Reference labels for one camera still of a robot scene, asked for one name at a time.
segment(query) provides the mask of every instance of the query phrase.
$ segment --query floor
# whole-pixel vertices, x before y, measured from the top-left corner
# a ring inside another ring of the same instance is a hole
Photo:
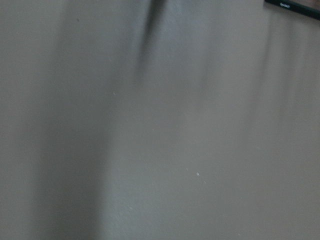
[[[0,11],[0,239],[319,239],[320,21],[262,0]]]

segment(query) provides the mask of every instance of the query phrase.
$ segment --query screen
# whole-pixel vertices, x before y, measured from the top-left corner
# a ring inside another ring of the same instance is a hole
[[[290,0],[293,3],[320,11],[320,0]]]

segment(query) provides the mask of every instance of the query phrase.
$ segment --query black device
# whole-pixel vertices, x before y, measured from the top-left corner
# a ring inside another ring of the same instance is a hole
[[[277,5],[315,19],[320,20],[320,0],[264,0],[267,3]]]

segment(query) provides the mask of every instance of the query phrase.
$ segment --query white logo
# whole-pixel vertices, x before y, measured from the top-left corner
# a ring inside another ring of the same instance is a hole
[[[290,8],[290,5],[288,5],[288,4],[284,4],[284,3],[280,3],[280,6],[281,7],[284,7],[284,8],[287,8],[287,9],[289,9]]]

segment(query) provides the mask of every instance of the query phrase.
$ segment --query laptop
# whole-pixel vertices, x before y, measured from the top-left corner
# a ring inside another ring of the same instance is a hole
[[[315,19],[320,20],[320,0],[264,0],[267,3],[277,5]]]

